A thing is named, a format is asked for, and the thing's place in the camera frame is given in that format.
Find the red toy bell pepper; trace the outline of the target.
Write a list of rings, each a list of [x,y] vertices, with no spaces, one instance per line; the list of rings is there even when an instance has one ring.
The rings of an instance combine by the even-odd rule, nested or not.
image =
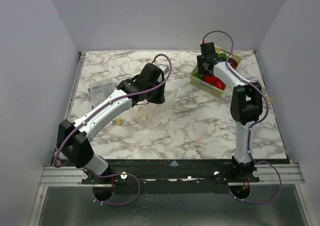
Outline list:
[[[208,83],[208,84],[213,84],[213,82],[215,81],[215,79],[218,79],[216,76],[214,75],[210,75],[210,74],[203,74],[203,80]]]

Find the red toy strawberry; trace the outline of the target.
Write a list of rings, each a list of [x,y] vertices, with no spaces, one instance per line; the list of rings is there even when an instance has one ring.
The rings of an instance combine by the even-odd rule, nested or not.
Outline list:
[[[220,90],[224,90],[226,88],[226,85],[220,79],[215,79],[212,85]]]

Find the clear zip top bag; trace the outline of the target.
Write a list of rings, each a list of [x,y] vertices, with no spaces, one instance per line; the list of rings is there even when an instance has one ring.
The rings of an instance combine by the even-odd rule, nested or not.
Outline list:
[[[173,91],[165,91],[163,104],[140,103],[131,109],[130,118],[138,125],[153,128],[166,122],[172,115],[176,97],[180,88]]]

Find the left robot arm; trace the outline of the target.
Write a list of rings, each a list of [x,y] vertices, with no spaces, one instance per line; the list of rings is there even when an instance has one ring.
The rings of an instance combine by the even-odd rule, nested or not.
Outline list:
[[[110,180],[109,164],[94,153],[91,141],[113,119],[138,102],[165,102],[165,84],[171,72],[148,63],[140,74],[121,81],[116,90],[89,113],[74,122],[64,120],[58,127],[57,153],[62,153],[76,168],[93,173],[99,183]]]

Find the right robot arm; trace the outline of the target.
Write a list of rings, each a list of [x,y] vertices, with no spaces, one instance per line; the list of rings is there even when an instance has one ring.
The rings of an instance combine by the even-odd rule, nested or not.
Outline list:
[[[219,57],[214,43],[202,43],[201,55],[197,56],[198,74],[212,75],[220,79],[227,88],[232,90],[230,113],[236,122],[236,146],[232,157],[234,164],[230,169],[230,176],[234,181],[243,181],[248,176],[246,167],[253,165],[251,143],[255,126],[263,112],[262,96],[257,89],[261,89],[258,82],[255,88],[245,82],[226,58]]]

